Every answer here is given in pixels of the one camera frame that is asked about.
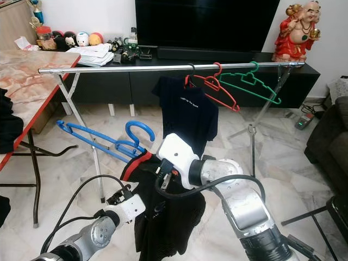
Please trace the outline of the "black shirt red striped collar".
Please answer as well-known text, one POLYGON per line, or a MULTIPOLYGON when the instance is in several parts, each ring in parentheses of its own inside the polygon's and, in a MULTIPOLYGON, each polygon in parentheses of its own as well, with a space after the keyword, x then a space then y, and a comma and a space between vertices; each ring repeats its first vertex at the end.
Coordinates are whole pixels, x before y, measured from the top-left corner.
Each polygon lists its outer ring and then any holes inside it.
POLYGON ((134 224, 139 261, 161 261, 177 253, 185 254, 189 237, 206 210, 202 194, 170 200, 157 193, 155 171, 160 164, 159 158, 145 152, 131 159, 120 177, 122 181, 137 184, 133 192, 146 206, 134 224))

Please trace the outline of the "blue plastic clothes hanger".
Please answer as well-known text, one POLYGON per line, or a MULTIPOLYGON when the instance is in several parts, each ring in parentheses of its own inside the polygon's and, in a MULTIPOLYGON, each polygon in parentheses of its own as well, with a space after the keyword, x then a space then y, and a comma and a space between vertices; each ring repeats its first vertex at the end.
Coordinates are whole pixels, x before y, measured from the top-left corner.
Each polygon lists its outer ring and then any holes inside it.
POLYGON ((102 152, 109 154, 123 161, 124 163, 127 163, 130 161, 130 159, 147 152, 147 149, 144 149, 144 147, 141 146, 139 137, 137 137, 137 135, 132 132, 132 127, 139 127, 140 129, 144 130, 148 134, 149 140, 151 142, 154 142, 155 140, 154 131, 152 131, 152 129, 148 125, 137 120, 130 120, 125 124, 125 132, 130 138, 129 141, 115 140, 112 137, 109 137, 106 134, 102 134, 96 130, 75 123, 67 123, 63 120, 58 120, 57 126, 68 134, 71 134, 73 137, 87 142, 87 144, 94 147, 95 149, 101 150, 102 152), (98 144, 96 141, 94 141, 94 139, 88 139, 87 137, 77 134, 73 129, 79 129, 80 131, 86 132, 87 134, 91 134, 92 136, 96 136, 100 139, 104 139, 105 141, 110 142, 112 145, 114 145, 114 150, 98 144))

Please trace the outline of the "navy T-shirt white print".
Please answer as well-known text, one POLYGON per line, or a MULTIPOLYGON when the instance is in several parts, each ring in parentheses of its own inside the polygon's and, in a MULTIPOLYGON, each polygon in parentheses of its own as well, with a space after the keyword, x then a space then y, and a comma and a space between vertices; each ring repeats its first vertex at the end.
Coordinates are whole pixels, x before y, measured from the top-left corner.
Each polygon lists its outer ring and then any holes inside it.
POLYGON ((186 87, 182 78, 159 77, 152 93, 159 97, 164 136, 177 134, 202 156, 218 134, 219 107, 202 89, 186 87))

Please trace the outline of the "red plastic clothes hanger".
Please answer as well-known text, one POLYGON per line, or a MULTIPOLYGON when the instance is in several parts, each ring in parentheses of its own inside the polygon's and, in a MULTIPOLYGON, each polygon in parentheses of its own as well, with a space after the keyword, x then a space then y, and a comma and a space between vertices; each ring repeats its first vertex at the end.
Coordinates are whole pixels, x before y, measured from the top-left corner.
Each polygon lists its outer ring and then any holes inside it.
MULTIPOLYGON (((219 80, 217 79, 216 76, 219 76, 222 72, 223 72, 223 67, 221 65, 221 63, 215 62, 214 65, 217 65, 218 67, 218 72, 214 73, 212 76, 207 76, 207 77, 202 77, 200 75, 196 75, 193 77, 197 78, 197 79, 201 79, 202 82, 204 83, 204 85, 206 85, 207 87, 209 87, 212 90, 215 91, 219 91, 222 90, 224 94, 227 95, 227 97, 231 100, 232 104, 226 104, 220 100, 217 100, 215 97, 212 97, 209 94, 206 94, 207 97, 209 97, 209 99, 211 99, 212 101, 216 102, 216 104, 226 107, 228 109, 230 109, 233 112, 239 112, 240 111, 240 106, 237 104, 236 100, 234 99, 233 95, 231 95, 228 90, 224 89, 224 87, 221 86, 219 80)), ((196 85, 194 84, 194 82, 192 82, 191 84, 188 83, 187 80, 187 76, 184 77, 184 88, 187 89, 189 87, 196 87, 196 85)))

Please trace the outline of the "green plastic clothes hanger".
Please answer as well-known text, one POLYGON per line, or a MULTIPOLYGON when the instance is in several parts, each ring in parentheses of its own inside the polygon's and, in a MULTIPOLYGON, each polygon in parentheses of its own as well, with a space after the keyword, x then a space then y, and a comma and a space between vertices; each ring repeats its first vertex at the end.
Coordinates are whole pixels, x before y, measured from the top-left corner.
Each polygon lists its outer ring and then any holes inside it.
POLYGON ((243 90, 247 94, 254 95, 258 98, 262 98, 265 101, 271 102, 272 104, 279 105, 282 102, 282 100, 281 98, 278 97, 276 90, 273 90, 271 87, 266 85, 263 82, 263 80, 258 79, 256 75, 254 75, 254 73, 257 72, 259 69, 259 63, 254 60, 252 60, 251 63, 253 63, 255 67, 253 68, 253 70, 248 71, 246 73, 239 73, 239 72, 229 73, 228 72, 228 73, 219 74, 218 76, 216 76, 219 83, 224 85, 229 85, 238 90, 243 90), (230 82, 226 82, 225 79, 238 80, 242 84, 248 85, 250 89, 248 89, 247 87, 231 84, 230 82), (259 86, 260 90, 261 89, 268 90, 269 95, 261 95, 261 94, 257 94, 256 92, 253 92, 254 88, 256 88, 257 86, 259 86))

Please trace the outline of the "black television cabinet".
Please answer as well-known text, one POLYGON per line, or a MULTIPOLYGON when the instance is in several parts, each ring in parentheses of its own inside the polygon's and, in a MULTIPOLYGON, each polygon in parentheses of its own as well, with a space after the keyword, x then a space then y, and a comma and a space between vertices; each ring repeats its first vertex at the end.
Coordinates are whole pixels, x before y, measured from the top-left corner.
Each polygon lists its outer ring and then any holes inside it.
MULTIPOLYGON (((144 72, 106 72, 106 73, 80 73, 77 90, 71 99, 76 104, 133 104, 136 106, 157 105, 159 97, 153 89, 160 77, 182 79, 192 71, 190 65, 210 65, 209 60, 171 60, 151 59, 137 60, 134 66, 184 66, 180 71, 144 71, 144 72)), ((206 93, 217 100, 229 103, 236 100, 241 107, 263 107, 266 98, 275 89, 283 71, 276 66, 260 67, 254 76, 261 80, 261 84, 246 84, 249 77, 241 78, 241 73, 248 72, 248 68, 223 68, 224 90, 215 91, 206 88, 206 93)), ((277 92, 279 104, 272 103, 272 108, 298 108, 300 107, 311 89, 320 78, 320 73, 305 64, 294 68, 281 89, 277 92)))

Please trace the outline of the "silver metal clothes rack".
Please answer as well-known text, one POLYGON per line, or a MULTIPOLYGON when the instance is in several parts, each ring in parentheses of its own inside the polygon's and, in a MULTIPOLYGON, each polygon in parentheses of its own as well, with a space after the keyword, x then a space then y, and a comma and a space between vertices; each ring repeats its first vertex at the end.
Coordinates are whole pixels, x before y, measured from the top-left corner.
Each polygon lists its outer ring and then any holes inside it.
MULTIPOLYGON (((255 65, 253 63, 224 63, 221 64, 223 70, 241 70, 242 68, 249 68, 253 70, 255 65)), ((213 70, 218 72, 218 66, 214 64, 208 65, 195 65, 196 70, 213 70)), ((277 95, 281 93, 283 85, 286 84, 288 79, 294 79, 291 85, 309 85, 310 80, 316 82, 320 77, 320 72, 316 71, 310 65, 301 62, 266 62, 259 63, 259 68, 273 67, 277 69, 277 85, 273 90, 276 90, 277 95)), ((79 123, 84 124, 84 120, 79 114, 77 107, 72 100, 72 95, 77 90, 77 82, 79 75, 82 73, 114 73, 114 72, 147 72, 147 71, 182 71, 187 70, 191 72, 189 65, 164 65, 164 66, 118 66, 118 67, 80 67, 80 68, 40 68, 38 73, 40 74, 52 74, 58 82, 58 87, 65 97, 68 106, 76 115, 79 123)), ((243 132, 247 132, 250 136, 251 142, 251 171, 252 175, 256 174, 256 161, 258 159, 256 155, 256 132, 258 125, 271 128, 271 125, 261 123, 261 118, 271 106, 271 102, 266 101, 261 111, 257 114, 256 119, 251 122, 246 129, 236 132, 236 135, 243 132)))

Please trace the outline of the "small black electronic device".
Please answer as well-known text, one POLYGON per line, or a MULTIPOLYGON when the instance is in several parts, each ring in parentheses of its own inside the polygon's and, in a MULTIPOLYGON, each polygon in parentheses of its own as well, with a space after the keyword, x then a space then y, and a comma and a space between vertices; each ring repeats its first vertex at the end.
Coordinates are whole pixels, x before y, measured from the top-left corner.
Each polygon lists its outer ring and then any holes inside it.
POLYGON ((138 47, 139 54, 138 57, 140 60, 152 60, 153 59, 153 52, 156 49, 156 47, 138 47))

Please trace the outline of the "black remote control holder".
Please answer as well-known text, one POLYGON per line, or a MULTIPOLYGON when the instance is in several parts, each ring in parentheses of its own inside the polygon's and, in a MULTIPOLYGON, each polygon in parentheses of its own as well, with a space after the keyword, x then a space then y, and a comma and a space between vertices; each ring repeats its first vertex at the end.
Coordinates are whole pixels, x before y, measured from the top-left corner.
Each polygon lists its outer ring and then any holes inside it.
POLYGON ((134 64, 138 59, 138 52, 134 50, 124 50, 120 57, 123 64, 134 64))

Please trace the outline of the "black soundbar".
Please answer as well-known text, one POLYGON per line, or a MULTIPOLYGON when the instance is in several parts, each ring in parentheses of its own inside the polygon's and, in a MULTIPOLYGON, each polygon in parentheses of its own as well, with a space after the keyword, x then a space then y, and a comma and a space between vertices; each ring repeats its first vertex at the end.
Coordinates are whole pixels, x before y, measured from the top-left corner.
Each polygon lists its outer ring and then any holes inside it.
POLYGON ((184 47, 157 47, 159 59, 205 60, 205 61, 251 61, 258 52, 220 51, 213 49, 191 49, 184 47))

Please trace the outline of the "stack of white papers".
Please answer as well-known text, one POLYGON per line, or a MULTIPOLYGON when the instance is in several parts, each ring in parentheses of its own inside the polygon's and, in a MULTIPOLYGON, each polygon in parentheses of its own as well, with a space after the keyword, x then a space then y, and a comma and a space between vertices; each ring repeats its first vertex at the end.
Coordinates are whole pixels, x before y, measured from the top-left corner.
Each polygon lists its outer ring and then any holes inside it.
POLYGON ((101 43, 94 46, 73 47, 67 50, 67 53, 75 53, 80 55, 78 64, 101 67, 114 59, 114 53, 111 52, 112 45, 109 43, 101 43))

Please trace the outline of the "power strip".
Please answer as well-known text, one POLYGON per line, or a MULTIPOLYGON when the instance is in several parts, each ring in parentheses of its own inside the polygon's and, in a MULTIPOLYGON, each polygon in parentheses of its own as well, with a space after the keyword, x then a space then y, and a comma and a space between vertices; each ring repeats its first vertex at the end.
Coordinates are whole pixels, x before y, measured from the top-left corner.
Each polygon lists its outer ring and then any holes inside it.
POLYGON ((315 114, 313 113, 303 113, 299 115, 294 127, 298 130, 304 130, 306 127, 308 127, 309 124, 313 121, 315 118, 315 114))

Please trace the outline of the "orange round plush toy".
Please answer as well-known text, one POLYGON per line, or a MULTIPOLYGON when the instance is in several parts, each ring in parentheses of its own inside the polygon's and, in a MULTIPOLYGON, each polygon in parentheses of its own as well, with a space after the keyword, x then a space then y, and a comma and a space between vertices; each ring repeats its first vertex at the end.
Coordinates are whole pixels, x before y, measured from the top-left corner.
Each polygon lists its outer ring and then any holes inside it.
POLYGON ((89 35, 89 45, 90 46, 97 46, 101 45, 104 42, 103 36, 101 33, 94 32, 90 33, 89 35))

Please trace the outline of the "black flat screen television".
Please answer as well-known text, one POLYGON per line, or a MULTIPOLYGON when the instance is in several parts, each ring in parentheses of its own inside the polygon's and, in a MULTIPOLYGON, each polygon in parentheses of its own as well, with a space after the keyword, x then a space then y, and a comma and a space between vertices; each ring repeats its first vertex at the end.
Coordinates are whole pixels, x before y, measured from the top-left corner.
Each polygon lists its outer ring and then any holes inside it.
POLYGON ((139 43, 237 52, 263 49, 280 0, 135 0, 139 43))

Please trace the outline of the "marble top folding table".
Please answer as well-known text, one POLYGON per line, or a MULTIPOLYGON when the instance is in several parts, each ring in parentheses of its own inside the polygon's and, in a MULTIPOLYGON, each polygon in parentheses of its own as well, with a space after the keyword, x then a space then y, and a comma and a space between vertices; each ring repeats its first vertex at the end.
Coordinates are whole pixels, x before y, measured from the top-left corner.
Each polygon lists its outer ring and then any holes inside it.
POLYGON ((59 82, 65 79, 62 75, 55 78, 52 74, 40 74, 40 70, 73 68, 79 59, 79 54, 69 52, 23 50, 1 52, 0 87, 7 92, 7 97, 13 103, 13 115, 22 119, 24 127, 22 127, 22 133, 13 141, 12 151, 1 154, 0 167, 5 167, 13 155, 16 157, 29 156, 32 159, 35 181, 33 183, 2 183, 0 186, 35 189, 33 199, 34 228, 39 226, 38 204, 41 195, 38 157, 59 157, 73 149, 70 146, 59 153, 54 153, 35 145, 33 125, 59 89, 59 82))

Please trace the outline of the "white round plush toy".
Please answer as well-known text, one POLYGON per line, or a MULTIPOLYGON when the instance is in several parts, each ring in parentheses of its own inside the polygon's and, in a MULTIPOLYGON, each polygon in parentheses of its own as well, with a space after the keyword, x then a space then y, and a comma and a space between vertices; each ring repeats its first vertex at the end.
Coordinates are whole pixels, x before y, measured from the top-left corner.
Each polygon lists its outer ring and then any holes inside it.
POLYGON ((77 35, 75 36, 75 42, 77 46, 80 47, 85 47, 85 46, 89 46, 89 33, 86 32, 79 32, 77 33, 77 35))

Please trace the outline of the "black white mouse plush toy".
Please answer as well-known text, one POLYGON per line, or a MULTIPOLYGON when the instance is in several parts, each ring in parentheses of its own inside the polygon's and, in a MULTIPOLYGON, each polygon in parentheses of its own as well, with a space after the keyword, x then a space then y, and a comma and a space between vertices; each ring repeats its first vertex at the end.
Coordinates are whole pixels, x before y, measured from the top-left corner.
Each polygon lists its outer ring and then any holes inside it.
POLYGON ((74 32, 65 32, 63 34, 65 44, 67 45, 67 49, 71 49, 77 45, 76 42, 76 33, 74 32))

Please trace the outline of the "dark brown sofa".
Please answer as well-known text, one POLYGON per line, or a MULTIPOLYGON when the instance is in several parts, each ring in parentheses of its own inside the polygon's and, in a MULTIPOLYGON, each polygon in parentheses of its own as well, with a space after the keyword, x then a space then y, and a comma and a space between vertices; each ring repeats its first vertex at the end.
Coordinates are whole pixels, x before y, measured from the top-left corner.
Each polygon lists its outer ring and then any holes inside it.
POLYGON ((348 95, 338 97, 326 109, 304 152, 333 184, 348 185, 348 95))

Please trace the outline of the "black folding stool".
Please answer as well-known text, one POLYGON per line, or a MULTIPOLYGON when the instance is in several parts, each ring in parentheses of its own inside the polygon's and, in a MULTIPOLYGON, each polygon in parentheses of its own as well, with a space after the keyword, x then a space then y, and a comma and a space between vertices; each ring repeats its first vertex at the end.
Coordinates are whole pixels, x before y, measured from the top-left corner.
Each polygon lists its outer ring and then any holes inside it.
POLYGON ((340 257, 337 256, 336 251, 334 251, 326 232, 323 230, 322 224, 318 218, 316 218, 316 216, 318 216, 318 214, 321 212, 328 212, 329 216, 331 217, 330 223, 334 224, 334 226, 337 228, 338 235, 348 245, 348 197, 343 195, 332 196, 328 199, 325 206, 311 210, 289 220, 282 221, 281 225, 286 226, 306 218, 311 218, 316 228, 320 232, 321 238, 326 244, 333 261, 340 261, 340 257))

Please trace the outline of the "red lidded snack jar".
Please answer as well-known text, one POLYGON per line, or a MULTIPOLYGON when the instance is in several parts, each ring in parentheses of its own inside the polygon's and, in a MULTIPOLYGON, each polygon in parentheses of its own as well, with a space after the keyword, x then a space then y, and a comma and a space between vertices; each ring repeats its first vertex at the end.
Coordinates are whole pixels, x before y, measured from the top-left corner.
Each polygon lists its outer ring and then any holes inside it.
POLYGON ((50 27, 48 26, 39 26, 35 28, 35 32, 37 35, 37 45, 42 50, 50 50, 50 47, 52 45, 51 39, 52 39, 52 31, 50 27))

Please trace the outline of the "patterned tissue box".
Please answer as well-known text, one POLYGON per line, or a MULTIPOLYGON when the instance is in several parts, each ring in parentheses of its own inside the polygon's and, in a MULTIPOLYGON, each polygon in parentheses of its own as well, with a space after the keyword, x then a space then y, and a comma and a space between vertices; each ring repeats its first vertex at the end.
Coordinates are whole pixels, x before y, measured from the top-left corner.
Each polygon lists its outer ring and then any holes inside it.
POLYGON ((33 45, 24 36, 17 38, 17 40, 15 40, 14 43, 18 49, 23 51, 39 51, 40 50, 40 47, 38 45, 33 45))

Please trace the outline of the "red gold laughing Buddha statue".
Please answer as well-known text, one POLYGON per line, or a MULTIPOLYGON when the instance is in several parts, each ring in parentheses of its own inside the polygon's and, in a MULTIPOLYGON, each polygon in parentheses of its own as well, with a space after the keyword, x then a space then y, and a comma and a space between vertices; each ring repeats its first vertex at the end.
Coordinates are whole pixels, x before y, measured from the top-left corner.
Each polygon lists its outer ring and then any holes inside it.
POLYGON ((286 8, 287 18, 280 24, 273 61, 306 61, 306 53, 321 38, 321 30, 316 27, 320 22, 320 10, 320 3, 316 0, 310 0, 305 5, 296 3, 286 8))

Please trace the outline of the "grey white basket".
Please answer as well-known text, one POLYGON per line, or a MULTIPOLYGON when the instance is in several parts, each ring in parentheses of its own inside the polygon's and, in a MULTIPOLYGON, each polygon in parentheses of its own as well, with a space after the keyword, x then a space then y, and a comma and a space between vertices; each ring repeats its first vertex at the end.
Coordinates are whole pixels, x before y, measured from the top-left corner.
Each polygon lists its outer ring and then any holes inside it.
POLYGON ((328 82, 328 99, 335 104, 339 97, 348 96, 348 76, 341 76, 328 82))

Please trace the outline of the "light wooden cabinet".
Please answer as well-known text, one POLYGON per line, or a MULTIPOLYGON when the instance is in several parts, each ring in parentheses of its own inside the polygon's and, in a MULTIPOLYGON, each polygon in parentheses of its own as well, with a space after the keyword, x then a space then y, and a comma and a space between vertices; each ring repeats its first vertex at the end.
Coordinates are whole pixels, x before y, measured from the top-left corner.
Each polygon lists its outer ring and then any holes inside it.
POLYGON ((15 40, 24 36, 30 44, 36 43, 35 30, 29 25, 32 13, 27 0, 5 0, 0 7, 0 50, 15 50, 15 40))

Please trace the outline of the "gold blue trophy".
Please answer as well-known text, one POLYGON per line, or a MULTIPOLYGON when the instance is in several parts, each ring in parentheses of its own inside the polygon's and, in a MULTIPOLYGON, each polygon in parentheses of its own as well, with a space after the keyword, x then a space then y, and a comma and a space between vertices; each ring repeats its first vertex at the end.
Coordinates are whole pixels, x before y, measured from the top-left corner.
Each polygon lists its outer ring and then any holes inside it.
POLYGON ((40 24, 43 24, 45 19, 41 10, 41 0, 27 0, 27 2, 28 5, 30 5, 30 10, 32 11, 33 16, 40 24))

